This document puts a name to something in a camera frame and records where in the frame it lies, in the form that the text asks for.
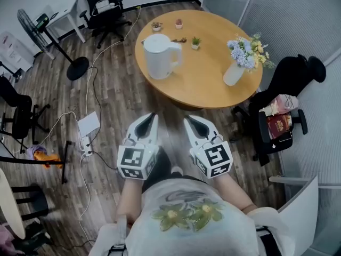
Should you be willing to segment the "black office chair with headrest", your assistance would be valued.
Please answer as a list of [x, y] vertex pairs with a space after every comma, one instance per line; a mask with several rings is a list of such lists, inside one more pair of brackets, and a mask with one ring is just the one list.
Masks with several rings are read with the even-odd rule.
[[93, 15], [93, 9], [98, 1], [101, 0], [87, 0], [89, 10], [83, 11], [79, 17], [85, 20], [88, 29], [92, 30], [93, 37], [100, 33], [103, 34], [97, 45], [97, 48], [100, 49], [102, 42], [110, 32], [116, 34], [121, 42], [124, 41], [123, 35], [117, 31], [117, 28], [124, 25], [130, 26], [132, 22], [123, 18], [123, 0], [109, 0], [110, 3], [115, 3], [114, 9]]

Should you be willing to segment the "pink bag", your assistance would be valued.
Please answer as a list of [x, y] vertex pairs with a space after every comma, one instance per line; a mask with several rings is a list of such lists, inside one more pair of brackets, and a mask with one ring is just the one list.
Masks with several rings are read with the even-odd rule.
[[286, 114], [296, 109], [298, 105], [299, 105], [299, 101], [295, 96], [291, 96], [287, 94], [279, 94], [270, 103], [271, 115]]

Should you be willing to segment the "black mesh office chair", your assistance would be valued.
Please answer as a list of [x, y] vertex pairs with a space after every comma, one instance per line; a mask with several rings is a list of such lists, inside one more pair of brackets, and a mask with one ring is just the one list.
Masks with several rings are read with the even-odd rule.
[[35, 129], [39, 128], [45, 133], [49, 133], [50, 129], [42, 127], [38, 119], [46, 109], [50, 108], [49, 104], [38, 110], [38, 105], [33, 105], [32, 99], [28, 95], [19, 94], [10, 81], [4, 77], [0, 77], [0, 97], [12, 108], [15, 109], [12, 118], [7, 118], [5, 113], [2, 114], [0, 123], [0, 134], [11, 136], [21, 147], [19, 153], [25, 153], [28, 149], [23, 140], [27, 137], [29, 131], [32, 132], [33, 144], [38, 144], [35, 140]]

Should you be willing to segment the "white electric kettle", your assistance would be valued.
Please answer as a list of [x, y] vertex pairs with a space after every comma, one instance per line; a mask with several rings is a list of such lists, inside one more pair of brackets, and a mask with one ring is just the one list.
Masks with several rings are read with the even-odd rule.
[[142, 41], [147, 70], [153, 79], [167, 78], [182, 64], [182, 45], [164, 34], [153, 34]]

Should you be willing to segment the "black standing fan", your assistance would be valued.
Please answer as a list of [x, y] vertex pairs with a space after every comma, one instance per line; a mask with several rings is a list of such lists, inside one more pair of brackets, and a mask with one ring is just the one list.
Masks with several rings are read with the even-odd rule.
[[19, 9], [17, 11], [17, 18], [20, 22], [20, 25], [23, 27], [24, 31], [27, 33], [27, 35], [30, 37], [30, 39], [37, 45], [41, 51], [43, 51], [45, 54], [49, 55], [50, 58], [53, 60], [54, 57], [50, 54], [50, 52], [47, 49], [47, 41], [42, 36], [42, 33], [44, 33], [52, 42], [52, 44], [60, 51], [60, 53], [63, 54], [63, 56], [70, 62], [70, 66], [67, 69], [67, 78], [70, 81], [75, 81], [79, 78], [81, 78], [88, 70], [89, 68], [89, 60], [86, 57], [79, 57], [75, 60], [71, 59], [67, 53], [64, 51], [64, 49], [54, 41], [50, 33], [45, 28], [44, 32], [40, 33], [36, 29], [36, 24], [33, 23], [33, 21], [30, 19], [28, 14], [25, 12], [24, 9]]

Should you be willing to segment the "white devices on chair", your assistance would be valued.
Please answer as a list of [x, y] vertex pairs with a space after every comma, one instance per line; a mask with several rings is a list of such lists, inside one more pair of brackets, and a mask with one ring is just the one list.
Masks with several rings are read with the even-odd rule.
[[101, 14], [103, 12], [114, 9], [115, 7], [115, 3], [110, 3], [109, 0], [98, 1], [93, 9], [93, 15]]

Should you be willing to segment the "black and green device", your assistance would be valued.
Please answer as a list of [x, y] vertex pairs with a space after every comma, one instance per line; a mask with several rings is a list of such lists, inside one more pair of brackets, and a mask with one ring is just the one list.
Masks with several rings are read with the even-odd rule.
[[46, 13], [43, 13], [40, 17], [37, 18], [36, 22], [36, 29], [38, 32], [44, 32], [46, 26], [48, 25], [50, 19]]

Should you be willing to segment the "white round table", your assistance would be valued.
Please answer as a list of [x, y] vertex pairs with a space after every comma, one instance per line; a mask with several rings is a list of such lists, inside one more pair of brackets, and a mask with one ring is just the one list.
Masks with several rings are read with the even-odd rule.
[[9, 182], [0, 168], [0, 209], [9, 227], [20, 239], [26, 238], [23, 220]]

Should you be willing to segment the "white power strip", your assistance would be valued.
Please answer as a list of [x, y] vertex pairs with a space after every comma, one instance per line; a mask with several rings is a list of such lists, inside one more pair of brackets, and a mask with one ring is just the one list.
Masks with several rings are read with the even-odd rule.
[[90, 138], [88, 136], [82, 137], [80, 140], [80, 149], [85, 156], [90, 157], [93, 154]]

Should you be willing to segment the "blue and yellow flower bouquet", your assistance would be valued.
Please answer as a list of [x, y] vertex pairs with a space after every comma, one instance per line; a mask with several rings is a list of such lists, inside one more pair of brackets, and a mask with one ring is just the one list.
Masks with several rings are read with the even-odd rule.
[[226, 45], [237, 66], [249, 72], [259, 66], [268, 69], [276, 67], [275, 63], [270, 60], [268, 51], [265, 51], [268, 44], [262, 44], [260, 33], [253, 34], [250, 39], [236, 35], [236, 39], [227, 41]]

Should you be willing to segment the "person's left forearm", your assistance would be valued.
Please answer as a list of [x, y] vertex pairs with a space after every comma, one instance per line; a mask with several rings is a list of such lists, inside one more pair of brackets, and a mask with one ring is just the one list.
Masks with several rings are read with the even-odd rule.
[[144, 181], [125, 179], [123, 191], [117, 207], [116, 218], [126, 216], [127, 225], [131, 227], [141, 214], [142, 186]]

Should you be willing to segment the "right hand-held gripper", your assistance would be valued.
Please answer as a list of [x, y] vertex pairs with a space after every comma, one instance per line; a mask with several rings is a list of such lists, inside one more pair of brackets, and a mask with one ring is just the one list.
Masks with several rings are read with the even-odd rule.
[[233, 156], [229, 143], [218, 135], [216, 126], [196, 115], [186, 115], [184, 126], [190, 143], [208, 141], [190, 149], [190, 157], [199, 171], [207, 179], [229, 173], [233, 165]]

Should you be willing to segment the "white desk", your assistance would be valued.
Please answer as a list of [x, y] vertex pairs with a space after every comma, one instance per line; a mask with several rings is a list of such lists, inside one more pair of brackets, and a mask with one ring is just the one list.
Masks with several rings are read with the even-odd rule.
[[53, 32], [53, 27], [52, 25], [55, 24], [56, 22], [67, 18], [67, 20], [69, 21], [69, 23], [71, 24], [71, 26], [73, 27], [74, 31], [76, 32], [76, 34], [78, 35], [79, 39], [85, 43], [85, 38], [83, 36], [83, 34], [81, 33], [79, 27], [76, 24], [76, 18], [72, 16], [72, 12], [73, 10], [76, 8], [77, 6], [77, 2], [78, 0], [71, 0], [71, 2], [69, 2], [67, 4], [67, 6], [63, 6], [61, 7], [57, 13], [53, 14], [50, 18], [49, 24], [47, 25], [47, 31], [50, 33], [50, 35], [52, 36], [52, 38], [54, 39], [54, 41], [59, 42], [58, 37], [56, 35], [56, 33]]

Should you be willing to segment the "orange cloth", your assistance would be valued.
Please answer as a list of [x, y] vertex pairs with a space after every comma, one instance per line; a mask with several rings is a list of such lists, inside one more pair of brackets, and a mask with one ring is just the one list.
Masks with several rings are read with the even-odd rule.
[[60, 162], [61, 159], [57, 154], [48, 155], [44, 151], [36, 150], [33, 154], [33, 157], [37, 161], [49, 161], [49, 162]]

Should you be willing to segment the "white partition board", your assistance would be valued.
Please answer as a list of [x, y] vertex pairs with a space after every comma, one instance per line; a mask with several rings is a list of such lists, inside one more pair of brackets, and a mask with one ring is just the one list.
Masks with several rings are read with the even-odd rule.
[[271, 176], [269, 181], [297, 190], [295, 195], [279, 209], [279, 214], [295, 240], [294, 256], [301, 256], [314, 241], [319, 205], [318, 177]]

